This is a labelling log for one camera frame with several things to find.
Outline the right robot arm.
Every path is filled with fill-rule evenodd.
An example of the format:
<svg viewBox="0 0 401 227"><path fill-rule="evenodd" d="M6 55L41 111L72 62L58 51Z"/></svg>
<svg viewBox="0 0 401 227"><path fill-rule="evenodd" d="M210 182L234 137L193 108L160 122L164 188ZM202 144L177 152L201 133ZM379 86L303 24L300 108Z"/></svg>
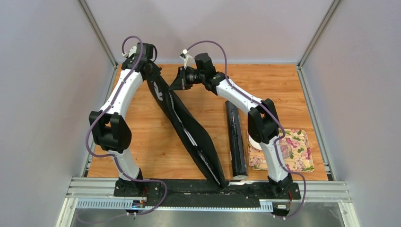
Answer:
<svg viewBox="0 0 401 227"><path fill-rule="evenodd" d="M225 72L218 72L207 53L192 57L187 50L180 53L183 66L171 84L173 90L188 90L202 84L208 91L230 101L247 114L247 129L252 140L262 149L268 166L269 191L275 198L288 193L293 179L285 168L279 144L282 128L272 100L262 100L240 88Z"/></svg>

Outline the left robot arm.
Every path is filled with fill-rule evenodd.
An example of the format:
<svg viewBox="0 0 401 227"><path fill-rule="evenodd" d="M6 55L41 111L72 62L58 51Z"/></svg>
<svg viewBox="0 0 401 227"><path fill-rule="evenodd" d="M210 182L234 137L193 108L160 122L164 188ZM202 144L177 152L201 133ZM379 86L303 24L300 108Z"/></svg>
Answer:
<svg viewBox="0 0 401 227"><path fill-rule="evenodd" d="M94 143L106 151L104 157L113 159L119 171L115 190L139 196L145 190L145 181L130 151L132 132L125 116L135 92L154 71L157 49L153 44L137 44L125 57L110 97L99 111L89 115L88 135L92 135Z"/></svg>

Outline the black Crossway racket bag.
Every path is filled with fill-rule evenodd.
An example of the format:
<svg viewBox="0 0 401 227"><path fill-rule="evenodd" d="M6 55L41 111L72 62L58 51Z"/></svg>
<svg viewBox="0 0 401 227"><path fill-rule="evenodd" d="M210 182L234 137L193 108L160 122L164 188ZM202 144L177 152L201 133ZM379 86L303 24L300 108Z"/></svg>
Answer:
<svg viewBox="0 0 401 227"><path fill-rule="evenodd" d="M174 91L169 90L169 85L161 75L155 81L147 82L147 85L153 98L155 99L165 116L169 119L178 137L180 138L185 149L191 156L198 169L202 172L202 174L209 182L217 187L217 185L213 182L211 175L209 175L206 166L203 164L202 160L198 156L198 151L202 151L206 158L210 161L211 165L215 168L216 175L223 184L222 187L217 188L226 188L227 184L224 176L224 171L218 157L218 153L210 135L207 133L205 128L193 117L193 115L190 113L180 97ZM174 114L170 102L169 92L173 96L175 109L178 115L180 116L184 126L192 135L198 146L195 147L191 144L183 128L181 127L178 118Z"/></svg>

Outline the silver badminton racket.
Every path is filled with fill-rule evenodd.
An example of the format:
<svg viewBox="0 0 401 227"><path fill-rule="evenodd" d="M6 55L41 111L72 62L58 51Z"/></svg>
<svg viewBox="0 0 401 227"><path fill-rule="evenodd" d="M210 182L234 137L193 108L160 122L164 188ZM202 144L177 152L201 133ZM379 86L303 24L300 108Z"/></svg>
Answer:
<svg viewBox="0 0 401 227"><path fill-rule="evenodd" d="M176 115L176 117L178 118L178 121L180 122L181 127L183 128L183 130L184 130L186 136L188 137L188 139L190 140L190 142L191 142L191 144L192 144L193 146L195 146L195 147L198 146L197 143L196 143L196 141L195 141L194 138L192 137L192 135L189 133L189 131L188 131L188 130L186 129L186 127L184 126L184 124L183 124L183 122L182 122L180 116L178 115L178 113L177 113L177 111L176 111L176 109L175 109L173 96L171 95L170 92L169 92L169 96L170 96L170 102L171 102L171 106L172 106L173 112L174 112L174 114Z"/></svg>
<svg viewBox="0 0 401 227"><path fill-rule="evenodd" d="M206 158L206 156L203 154L202 151L198 151L198 156L202 160L203 164L206 166L206 169L208 170L209 175L211 175L211 178L213 179L213 182L217 185L217 187L222 187L223 184L222 184L221 180L218 178L218 176L216 175L216 170L211 165L210 161Z"/></svg>

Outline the black shuttlecock tube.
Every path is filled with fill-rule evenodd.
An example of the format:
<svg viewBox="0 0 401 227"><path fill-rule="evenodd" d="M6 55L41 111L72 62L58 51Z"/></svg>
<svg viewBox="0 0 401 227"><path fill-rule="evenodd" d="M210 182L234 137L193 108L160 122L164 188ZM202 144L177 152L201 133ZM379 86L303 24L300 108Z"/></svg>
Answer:
<svg viewBox="0 0 401 227"><path fill-rule="evenodd" d="M240 115L238 108L230 101L225 102L225 107L230 146L232 177L234 180L243 180L248 177L248 173L245 160Z"/></svg>

